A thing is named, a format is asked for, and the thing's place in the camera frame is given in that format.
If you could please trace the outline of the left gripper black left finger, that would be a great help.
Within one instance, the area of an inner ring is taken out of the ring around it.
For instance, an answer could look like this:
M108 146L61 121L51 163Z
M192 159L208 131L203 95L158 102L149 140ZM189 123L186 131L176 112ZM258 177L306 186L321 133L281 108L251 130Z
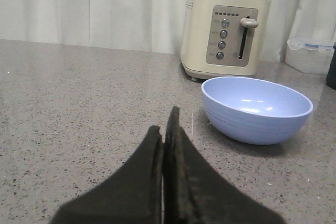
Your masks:
M62 205L51 223L161 223L162 158L160 128L151 126L112 176Z

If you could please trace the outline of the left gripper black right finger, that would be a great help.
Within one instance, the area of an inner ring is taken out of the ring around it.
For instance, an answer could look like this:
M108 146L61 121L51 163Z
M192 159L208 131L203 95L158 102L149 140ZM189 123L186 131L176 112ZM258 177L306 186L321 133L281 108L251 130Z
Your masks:
M211 167L180 126L179 115L174 106L166 127L164 223L285 223Z

